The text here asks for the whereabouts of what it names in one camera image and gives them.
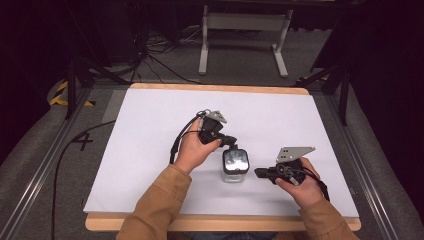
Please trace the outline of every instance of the gray floor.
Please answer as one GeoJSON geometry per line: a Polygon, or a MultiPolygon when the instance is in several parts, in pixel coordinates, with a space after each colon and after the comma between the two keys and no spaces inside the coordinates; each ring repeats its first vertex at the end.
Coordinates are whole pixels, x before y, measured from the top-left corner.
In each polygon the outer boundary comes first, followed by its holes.
{"type": "MultiPolygon", "coordinates": [[[[193,42],[171,53],[154,55],[180,75],[204,84],[214,85],[254,85],[289,86],[296,79],[308,76],[319,50],[329,35],[329,31],[290,31],[283,48],[289,77],[280,78],[270,44],[277,38],[274,33],[260,33],[255,37],[245,37],[233,32],[218,32],[210,39],[210,53],[207,75],[199,76],[198,61],[200,43],[193,42]]],[[[184,82],[156,62],[146,60],[167,83],[184,82]]],[[[138,69],[142,82],[159,82],[146,64],[138,69]]],[[[140,80],[136,75],[134,81],[140,80]]],[[[387,160],[373,135],[366,117],[363,115],[353,90],[348,103],[348,127],[340,129],[334,117],[332,105],[335,96],[323,96],[313,91],[317,108],[326,127],[330,141],[345,175],[353,199],[358,208],[362,228],[357,232],[361,239],[424,239],[423,225],[408,196],[397,181],[387,160]],[[346,143],[343,131],[350,133],[367,173],[373,180],[378,200],[389,216],[389,223],[381,226],[372,206],[369,193],[361,182],[361,173],[355,168],[355,159],[346,143]],[[387,236],[384,227],[393,226],[397,235],[387,236]]],[[[79,132],[101,122],[113,120],[122,103],[125,89],[111,81],[97,81],[88,100],[96,101],[94,107],[83,107],[78,113],[65,142],[79,132]]],[[[64,124],[66,107],[52,106],[51,110],[38,121],[16,146],[0,168],[0,226],[6,226],[15,207],[21,199],[32,176],[54,142],[55,136],[64,124]]],[[[95,233],[85,229],[86,214],[82,209],[97,173],[102,154],[113,125],[90,131],[89,143],[84,151],[81,144],[71,144],[66,151],[59,170],[56,205],[56,239],[114,239],[116,233],[95,233]]],[[[48,175],[26,218],[18,226],[15,239],[50,238],[53,171],[48,175]]]]}

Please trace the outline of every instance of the metal rail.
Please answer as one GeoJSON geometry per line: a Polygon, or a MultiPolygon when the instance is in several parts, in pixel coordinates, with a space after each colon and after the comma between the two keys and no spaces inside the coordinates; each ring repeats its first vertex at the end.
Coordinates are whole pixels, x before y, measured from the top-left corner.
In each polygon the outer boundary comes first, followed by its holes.
{"type": "Polygon", "coordinates": [[[81,90],[75,112],[68,120],[65,120],[60,127],[52,145],[50,146],[49,150],[44,156],[43,161],[38,167],[37,172],[34,174],[24,194],[22,195],[21,200],[15,207],[15,210],[1,231],[0,240],[9,240],[15,237],[21,224],[25,220],[26,215],[31,209],[31,206],[34,203],[38,193],[40,192],[46,178],[48,177],[50,170],[57,162],[58,156],[64,147],[64,140],[68,135],[71,126],[75,121],[76,116],[78,115],[78,112],[82,109],[84,103],[88,100],[90,93],[91,89],[83,88],[81,90]]]}
{"type": "Polygon", "coordinates": [[[338,117],[338,105],[333,96],[325,96],[327,104],[330,107],[330,111],[337,121],[337,126],[346,142],[346,145],[349,149],[349,152],[353,158],[352,165],[355,169],[355,173],[358,176],[358,179],[361,183],[362,189],[364,190],[365,197],[367,198],[368,204],[374,214],[374,217],[377,221],[378,227],[380,228],[381,233],[383,234],[384,239],[387,240],[397,240],[399,239],[393,224],[391,223],[389,216],[381,202],[380,195],[378,194],[372,178],[368,174],[367,168],[364,165],[364,162],[358,152],[358,149],[355,146],[355,142],[352,139],[352,136],[349,132],[349,129],[342,125],[340,118],[338,117]]]}

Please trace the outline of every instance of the tan sleeve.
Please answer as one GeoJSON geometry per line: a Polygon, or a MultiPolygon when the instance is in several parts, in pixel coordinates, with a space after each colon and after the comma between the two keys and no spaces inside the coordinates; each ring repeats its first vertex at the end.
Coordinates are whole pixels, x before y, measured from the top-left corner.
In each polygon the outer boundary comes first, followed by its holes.
{"type": "Polygon", "coordinates": [[[344,218],[325,199],[299,210],[306,231],[314,240],[359,239],[353,234],[344,218]]]}
{"type": "Polygon", "coordinates": [[[168,226],[178,216],[191,184],[191,177],[168,165],[125,218],[116,239],[166,239],[168,226]]]}

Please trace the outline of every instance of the white surface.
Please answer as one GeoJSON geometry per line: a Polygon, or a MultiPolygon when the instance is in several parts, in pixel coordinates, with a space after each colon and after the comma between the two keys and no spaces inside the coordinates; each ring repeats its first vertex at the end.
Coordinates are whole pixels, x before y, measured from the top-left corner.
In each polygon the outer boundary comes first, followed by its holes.
{"type": "Polygon", "coordinates": [[[311,96],[185,90],[129,89],[85,212],[129,213],[168,165],[175,137],[199,110],[220,110],[222,133],[236,137],[251,168],[243,183],[221,181],[219,148],[191,176],[182,214],[298,216],[293,199],[253,170],[275,165],[282,146],[315,146],[306,155],[328,185],[344,217],[358,217],[311,96]]]}

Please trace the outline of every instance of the white table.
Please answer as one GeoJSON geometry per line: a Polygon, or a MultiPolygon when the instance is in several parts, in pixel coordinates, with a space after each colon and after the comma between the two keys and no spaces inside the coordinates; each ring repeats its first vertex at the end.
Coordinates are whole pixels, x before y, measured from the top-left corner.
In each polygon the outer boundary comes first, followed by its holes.
{"type": "Polygon", "coordinates": [[[251,170],[241,184],[220,179],[217,149],[192,172],[193,183],[170,231],[304,231],[293,199],[257,167],[275,165],[282,146],[314,146],[306,155],[352,230],[359,215],[315,103],[305,89],[134,84],[127,92],[84,211],[93,231],[119,230],[125,216],[168,164],[182,127],[199,110],[220,110],[222,133],[238,138],[251,170]]]}

